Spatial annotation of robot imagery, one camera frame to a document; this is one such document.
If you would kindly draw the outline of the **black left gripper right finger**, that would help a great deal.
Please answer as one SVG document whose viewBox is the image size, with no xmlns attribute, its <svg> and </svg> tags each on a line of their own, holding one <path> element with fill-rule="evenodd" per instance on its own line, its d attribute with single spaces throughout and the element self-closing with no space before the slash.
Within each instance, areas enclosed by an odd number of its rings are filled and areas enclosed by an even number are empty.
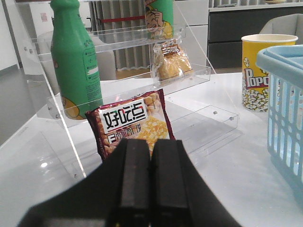
<svg viewBox="0 0 303 227">
<path fill-rule="evenodd" d="M 192 227 L 177 142 L 158 140 L 151 158 L 153 227 Z"/>
</svg>

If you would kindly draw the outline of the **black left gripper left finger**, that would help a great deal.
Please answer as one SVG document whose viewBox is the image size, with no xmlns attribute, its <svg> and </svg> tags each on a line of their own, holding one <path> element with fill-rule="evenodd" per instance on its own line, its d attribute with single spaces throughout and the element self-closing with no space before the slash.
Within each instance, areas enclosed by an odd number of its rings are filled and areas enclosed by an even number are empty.
<svg viewBox="0 0 303 227">
<path fill-rule="evenodd" d="M 118 205 L 108 227 L 147 227 L 150 223 L 150 151 L 145 140 L 126 140 Z"/>
</svg>

